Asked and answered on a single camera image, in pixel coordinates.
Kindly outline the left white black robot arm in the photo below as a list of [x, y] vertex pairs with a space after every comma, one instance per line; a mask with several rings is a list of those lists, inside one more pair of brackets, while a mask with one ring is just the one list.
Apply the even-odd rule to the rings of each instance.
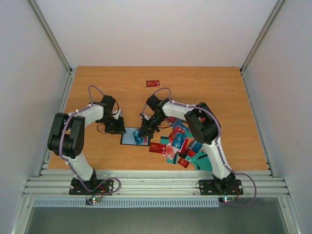
[[47, 147], [59, 156], [74, 173], [73, 181], [87, 194], [93, 194], [98, 189], [95, 170], [89, 165], [83, 154], [85, 127], [95, 122], [104, 125], [104, 132], [111, 135], [121, 135], [126, 132], [121, 110], [113, 110], [117, 101], [104, 95], [100, 102], [91, 102], [81, 110], [70, 114], [56, 113]]

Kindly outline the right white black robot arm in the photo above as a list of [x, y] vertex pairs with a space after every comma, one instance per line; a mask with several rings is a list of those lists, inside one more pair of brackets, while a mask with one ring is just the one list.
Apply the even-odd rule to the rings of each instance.
[[224, 194], [232, 188], [235, 175], [226, 161], [221, 146], [220, 123], [204, 102], [189, 105], [175, 102], [169, 98], [160, 100], [155, 95], [151, 95], [147, 99], [145, 107], [149, 107], [154, 114], [150, 118], [141, 114], [140, 137], [153, 137], [154, 132], [159, 132], [158, 126], [168, 117], [175, 117], [187, 122], [193, 138], [202, 144], [202, 149], [209, 157], [216, 191], [219, 194]]

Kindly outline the black leather card holder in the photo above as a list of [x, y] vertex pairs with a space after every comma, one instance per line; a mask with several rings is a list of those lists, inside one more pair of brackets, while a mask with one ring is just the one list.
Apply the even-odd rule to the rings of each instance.
[[121, 145], [149, 146], [150, 138], [148, 136], [139, 137], [139, 128], [125, 127], [125, 133], [121, 135]]

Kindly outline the blue card pile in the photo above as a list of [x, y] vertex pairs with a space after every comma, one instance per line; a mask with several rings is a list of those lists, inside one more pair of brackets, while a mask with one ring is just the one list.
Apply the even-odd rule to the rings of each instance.
[[139, 146], [143, 143], [143, 136], [139, 136], [140, 134], [140, 129], [136, 129], [134, 132], [133, 132], [133, 137], [134, 137], [134, 141], [135, 141], [135, 145], [136, 146]]

